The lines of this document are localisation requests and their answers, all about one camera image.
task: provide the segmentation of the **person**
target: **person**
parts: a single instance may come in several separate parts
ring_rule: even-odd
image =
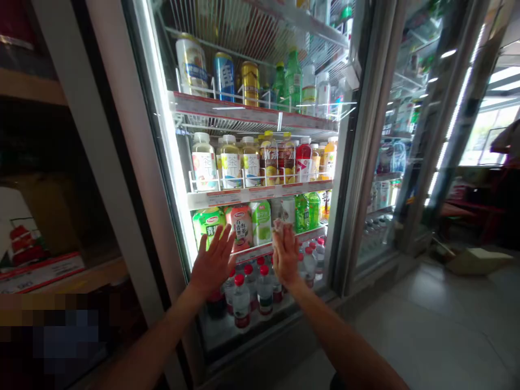
[[[236,235],[230,230],[230,225],[224,231],[219,226],[208,250],[205,250],[207,236],[202,236],[186,289],[165,317],[114,364],[95,388],[127,390],[154,387],[183,331],[202,308],[206,298],[220,288],[235,266],[235,259],[230,259],[230,253]],[[302,308],[337,371],[331,386],[408,389],[395,370],[307,287],[297,270],[299,245],[291,225],[283,227],[282,235],[274,231],[273,267],[280,282]]]

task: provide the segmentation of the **green bottle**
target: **green bottle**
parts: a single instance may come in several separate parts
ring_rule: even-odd
[[[309,201],[303,194],[294,197],[296,203],[296,233],[309,230]]]
[[[284,104],[284,101],[282,101],[282,98],[284,97],[284,91],[283,91],[283,84],[285,82],[285,69],[283,62],[280,61],[278,64],[276,64],[276,78],[275,83],[272,85],[272,90],[275,93],[275,99],[277,104]],[[280,111],[289,111],[288,108],[278,106],[277,107]]]
[[[296,106],[302,103],[302,68],[298,62],[298,51],[293,47],[289,53],[287,72],[285,74],[284,96],[286,105],[289,105],[289,96],[292,97],[291,112],[299,113]]]
[[[320,227],[320,197],[316,192],[305,194],[309,201],[309,230]]]

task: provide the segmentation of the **tile floor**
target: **tile floor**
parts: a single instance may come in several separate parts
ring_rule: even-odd
[[[520,388],[520,264],[461,278],[425,258],[353,325],[411,389]],[[327,389],[333,374],[318,350],[275,388]]]

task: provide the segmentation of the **hand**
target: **hand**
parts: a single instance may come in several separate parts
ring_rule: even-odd
[[[217,227],[213,241],[206,251],[207,235],[200,239],[199,254],[191,271],[189,286],[196,291],[200,298],[208,298],[212,292],[229,277],[235,267],[235,258],[229,259],[236,232],[229,234],[231,225],[226,225],[224,232],[222,226]]]
[[[294,237],[293,226],[285,224],[283,226],[283,239],[278,232],[272,233],[272,245],[274,247],[272,256],[272,266],[280,283],[287,289],[301,280],[298,273],[298,249],[300,243]]]

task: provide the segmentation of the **gold can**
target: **gold can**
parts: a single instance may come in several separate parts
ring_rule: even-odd
[[[250,99],[258,100],[258,90],[260,88],[258,82],[258,65],[251,61],[245,61],[240,69],[242,76],[242,84],[244,86],[244,104],[246,106],[258,107],[258,102]]]

